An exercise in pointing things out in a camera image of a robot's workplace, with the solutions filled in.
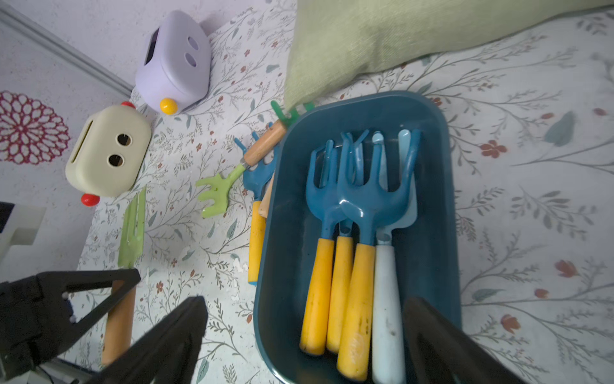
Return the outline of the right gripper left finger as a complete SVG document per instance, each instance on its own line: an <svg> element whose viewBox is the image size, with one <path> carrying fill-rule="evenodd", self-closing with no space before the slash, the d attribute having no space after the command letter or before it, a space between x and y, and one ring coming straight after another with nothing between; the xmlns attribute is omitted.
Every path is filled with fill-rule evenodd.
<svg viewBox="0 0 614 384"><path fill-rule="evenodd" d="M89 382L190 383L207 321L205 299L188 297Z"/></svg>

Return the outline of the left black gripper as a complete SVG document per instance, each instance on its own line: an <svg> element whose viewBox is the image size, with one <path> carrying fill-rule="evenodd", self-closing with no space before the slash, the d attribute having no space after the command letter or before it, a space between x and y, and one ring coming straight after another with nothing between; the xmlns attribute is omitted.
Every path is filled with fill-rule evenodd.
<svg viewBox="0 0 614 384"><path fill-rule="evenodd" d="M138 270L118 269L44 272L2 283L1 380L70 350L140 281Z"/></svg>

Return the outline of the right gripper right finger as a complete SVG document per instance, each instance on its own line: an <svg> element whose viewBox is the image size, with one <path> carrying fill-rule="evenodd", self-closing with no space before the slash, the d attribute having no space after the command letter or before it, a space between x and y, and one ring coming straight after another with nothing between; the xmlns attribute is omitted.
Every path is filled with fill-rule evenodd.
<svg viewBox="0 0 614 384"><path fill-rule="evenodd" d="M403 326L418 383L522 383L425 299L409 297Z"/></svg>

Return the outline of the light blue rake white handle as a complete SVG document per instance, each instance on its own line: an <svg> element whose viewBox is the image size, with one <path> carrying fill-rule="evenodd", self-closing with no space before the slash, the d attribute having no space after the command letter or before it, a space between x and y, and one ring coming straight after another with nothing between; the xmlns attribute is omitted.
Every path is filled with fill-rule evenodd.
<svg viewBox="0 0 614 384"><path fill-rule="evenodd" d="M411 180L409 206L396 222L376 233L372 377L375 383L405 383L405 348L393 231L417 220L416 183Z"/></svg>

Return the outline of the small blue rake yellow handle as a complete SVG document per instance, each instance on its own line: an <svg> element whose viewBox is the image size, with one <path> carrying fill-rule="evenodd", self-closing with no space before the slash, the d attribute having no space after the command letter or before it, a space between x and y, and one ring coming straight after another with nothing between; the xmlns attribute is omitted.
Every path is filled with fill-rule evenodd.
<svg viewBox="0 0 614 384"><path fill-rule="evenodd" d="M273 159L265 163L262 159L255 168L246 170L243 173L243 186L246 190L254 193L252 205L252 221L249 235L249 266L248 283L257 286L260 264L262 260L262 249L265 240L265 218L259 214L259 208L265 196L266 185L272 180L275 172L277 157L280 145L273 149Z"/></svg>

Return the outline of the dark green rake wooden handle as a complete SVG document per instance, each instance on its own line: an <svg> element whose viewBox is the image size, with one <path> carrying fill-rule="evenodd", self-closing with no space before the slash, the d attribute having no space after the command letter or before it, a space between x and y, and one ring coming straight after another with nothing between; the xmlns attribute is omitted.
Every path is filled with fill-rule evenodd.
<svg viewBox="0 0 614 384"><path fill-rule="evenodd" d="M290 127L300 118L302 112L307 112L313 110L315 105L312 102L308 102L302 105L301 110L297 110L296 108L291 108L288 111L285 111L277 101L273 100L271 102L271 107L275 112L278 119L284 124L285 127ZM273 184L274 184L274 176L270 179L269 183L266 186L265 195L263 200L261 201L258 212L260 216L264 219L268 218L270 202L273 192Z"/></svg>

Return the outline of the light green rake wooden handle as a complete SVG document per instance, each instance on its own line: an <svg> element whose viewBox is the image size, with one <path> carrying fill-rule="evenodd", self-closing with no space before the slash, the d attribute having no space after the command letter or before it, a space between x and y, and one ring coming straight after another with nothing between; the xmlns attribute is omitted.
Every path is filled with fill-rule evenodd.
<svg viewBox="0 0 614 384"><path fill-rule="evenodd" d="M212 200L214 202L211 206L203 209L201 214L203 219L227 211L230 189L246 171L247 176L244 177L244 182L247 183L246 189L254 192L255 198L263 197L265 185L272 178L277 166L281 149L280 142L285 135L286 125L281 120L277 120L262 137L259 137L255 132L252 133L256 142L249 149L243 146L240 140L234 140L243 152L240 163L225 178L221 174L216 174L213 177L200 179L196 182L197 187L209 187L209 190L198 195L198 200L202 202Z"/></svg>

